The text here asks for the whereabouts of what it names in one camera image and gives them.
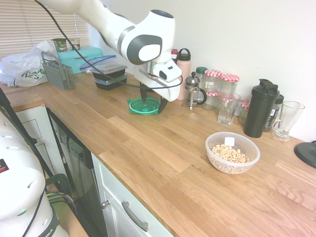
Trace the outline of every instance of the cabinet handle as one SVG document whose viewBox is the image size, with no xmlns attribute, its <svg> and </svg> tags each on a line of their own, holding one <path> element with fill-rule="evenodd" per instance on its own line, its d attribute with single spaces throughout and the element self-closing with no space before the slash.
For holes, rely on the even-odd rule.
<svg viewBox="0 0 316 237">
<path fill-rule="evenodd" d="M 127 201 L 122 201 L 122 206 L 128 216 L 132 219 L 132 221 L 139 226 L 143 231 L 147 232 L 148 231 L 148 222 L 142 222 L 137 218 L 137 216 L 134 215 L 134 213 L 131 212 L 131 210 L 128 208 L 129 207 L 129 202 Z"/>
<path fill-rule="evenodd" d="M 107 208 L 108 205 L 110 205 L 110 202 L 108 200 L 106 200 L 103 203 L 101 203 L 101 208 L 105 209 L 105 208 Z"/>
<path fill-rule="evenodd" d="M 83 58 L 86 58 L 87 56 L 85 55 L 85 56 L 82 56 Z M 75 59 L 80 59 L 81 58 L 81 56 L 78 56 L 78 57 L 75 57 Z"/>
</svg>

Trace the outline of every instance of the white wall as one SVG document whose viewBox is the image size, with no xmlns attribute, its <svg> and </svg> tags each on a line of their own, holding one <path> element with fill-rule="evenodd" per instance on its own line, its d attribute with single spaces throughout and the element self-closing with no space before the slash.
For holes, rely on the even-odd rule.
<svg viewBox="0 0 316 237">
<path fill-rule="evenodd" d="M 198 66 L 236 74 L 236 92 L 251 98 L 258 79 L 279 86 L 286 100 L 306 108 L 291 130 L 304 141 L 316 140 L 315 0 L 103 0 L 113 12 L 134 23 L 151 9 L 176 19 L 174 48 L 188 48 L 192 71 Z M 91 30 L 92 45 L 114 53 Z M 132 65 L 127 64 L 133 72 Z"/>
</svg>

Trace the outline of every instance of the teal box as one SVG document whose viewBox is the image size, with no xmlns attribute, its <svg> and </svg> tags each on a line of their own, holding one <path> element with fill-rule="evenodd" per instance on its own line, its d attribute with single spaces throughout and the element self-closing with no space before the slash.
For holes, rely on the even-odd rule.
<svg viewBox="0 0 316 237">
<path fill-rule="evenodd" d="M 102 50 L 93 46 L 81 46 L 81 49 L 78 51 L 86 60 L 103 56 Z M 79 68 L 85 63 L 85 61 L 75 50 L 57 52 L 57 55 L 62 64 L 70 66 L 73 69 L 73 74 L 81 73 Z"/>
</svg>

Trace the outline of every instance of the window blind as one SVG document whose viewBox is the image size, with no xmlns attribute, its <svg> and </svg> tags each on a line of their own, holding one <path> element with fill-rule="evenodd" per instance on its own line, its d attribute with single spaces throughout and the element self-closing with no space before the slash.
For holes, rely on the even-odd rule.
<svg viewBox="0 0 316 237">
<path fill-rule="evenodd" d="M 28 52 L 35 44 L 64 38 L 47 12 L 33 0 L 0 0 L 0 59 Z M 89 45 L 87 23 L 75 15 L 63 15 L 51 8 L 68 38 L 80 38 L 80 45 Z"/>
</svg>

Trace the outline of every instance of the black tumbler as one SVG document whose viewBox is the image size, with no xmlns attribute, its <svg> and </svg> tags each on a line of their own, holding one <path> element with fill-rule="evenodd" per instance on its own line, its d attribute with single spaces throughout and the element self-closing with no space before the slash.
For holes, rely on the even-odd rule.
<svg viewBox="0 0 316 237">
<path fill-rule="evenodd" d="M 267 79 L 259 79 L 260 84 L 252 88 L 249 111 L 243 132 L 249 136 L 261 137 L 275 101 L 280 92 L 277 85 Z"/>
</svg>

